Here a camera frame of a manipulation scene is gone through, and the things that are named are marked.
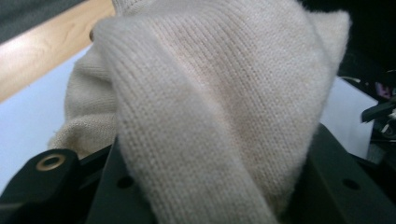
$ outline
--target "white surface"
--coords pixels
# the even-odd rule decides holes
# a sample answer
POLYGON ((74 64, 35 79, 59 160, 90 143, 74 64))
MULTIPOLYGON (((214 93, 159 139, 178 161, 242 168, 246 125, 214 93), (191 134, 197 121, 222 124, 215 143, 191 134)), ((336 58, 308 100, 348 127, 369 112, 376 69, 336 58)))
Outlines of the white surface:
POLYGON ((361 123, 361 112, 376 104, 376 100, 337 77, 320 122, 346 151, 366 159, 373 122, 361 123))
POLYGON ((84 49, 0 104, 0 192, 64 123, 67 80, 84 49))

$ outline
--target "black plastic part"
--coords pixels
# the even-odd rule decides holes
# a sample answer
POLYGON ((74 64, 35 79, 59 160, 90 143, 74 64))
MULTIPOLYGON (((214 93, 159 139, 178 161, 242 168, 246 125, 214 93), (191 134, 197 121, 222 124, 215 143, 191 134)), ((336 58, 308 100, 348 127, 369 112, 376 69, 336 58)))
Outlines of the black plastic part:
POLYGON ((389 224, 396 208, 322 125, 289 210, 292 223, 389 224))
POLYGON ((363 113, 361 113, 361 122, 370 122, 373 119, 386 117, 387 115, 391 114, 395 108, 396 104, 393 102, 386 102, 384 104, 368 108, 364 110, 363 113))
MULTIPOLYGON (((52 149, 30 159, 0 198, 0 223, 82 223, 110 148, 81 161, 68 149, 52 149), (64 162, 48 171, 37 170, 37 164, 49 155, 62 155, 64 162)), ((44 163, 56 161, 49 159, 44 163)))
POLYGON ((76 170, 79 167, 75 152, 53 149, 30 159, 11 179, 0 198, 0 223, 66 223, 64 209, 78 188, 76 170), (56 155, 58 159, 46 160, 56 155), (56 168, 40 171, 37 165, 64 161, 56 168))
POLYGON ((156 223, 149 203, 129 176, 115 141, 86 224, 156 223))

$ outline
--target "knitted texture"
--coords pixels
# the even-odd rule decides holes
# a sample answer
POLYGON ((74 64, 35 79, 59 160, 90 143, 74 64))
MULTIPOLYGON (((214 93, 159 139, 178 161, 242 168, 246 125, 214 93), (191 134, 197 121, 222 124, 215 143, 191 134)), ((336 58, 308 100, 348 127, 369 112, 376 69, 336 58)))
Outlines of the knitted texture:
POLYGON ((96 25, 75 68, 51 146, 111 144, 117 105, 121 153, 160 223, 277 223, 344 55, 348 15, 291 0, 114 5, 119 16, 96 25))

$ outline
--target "round hole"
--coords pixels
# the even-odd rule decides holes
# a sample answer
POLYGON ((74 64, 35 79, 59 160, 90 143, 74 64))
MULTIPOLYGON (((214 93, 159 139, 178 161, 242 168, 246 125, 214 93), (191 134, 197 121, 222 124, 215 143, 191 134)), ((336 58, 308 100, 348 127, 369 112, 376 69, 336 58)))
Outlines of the round hole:
POLYGON ((131 187, 133 183, 134 181, 130 176, 125 176, 121 178, 119 182, 117 182, 117 187, 119 187, 120 189, 127 189, 131 187))
POLYGON ((50 154, 37 163, 35 168, 38 171, 53 170, 64 163, 66 157, 62 154, 50 154))
POLYGON ((51 165, 56 164, 57 162, 59 162, 59 160, 60 160, 59 157, 49 158, 49 159, 47 159, 47 160, 45 160, 43 162, 43 165, 51 166, 51 165))
POLYGON ((349 189, 358 190, 361 188, 361 186, 359 186, 358 183, 356 183, 355 181, 353 181, 351 179, 344 179, 343 184, 349 189))

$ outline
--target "knit sweater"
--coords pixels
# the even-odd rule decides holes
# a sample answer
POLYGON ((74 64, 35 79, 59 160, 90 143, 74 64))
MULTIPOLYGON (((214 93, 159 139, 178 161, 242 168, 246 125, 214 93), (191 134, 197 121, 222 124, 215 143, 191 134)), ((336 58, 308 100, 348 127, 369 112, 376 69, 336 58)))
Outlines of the knit sweater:
POLYGON ((347 43, 293 0, 114 0, 49 147, 117 134, 159 223, 277 223, 347 43))

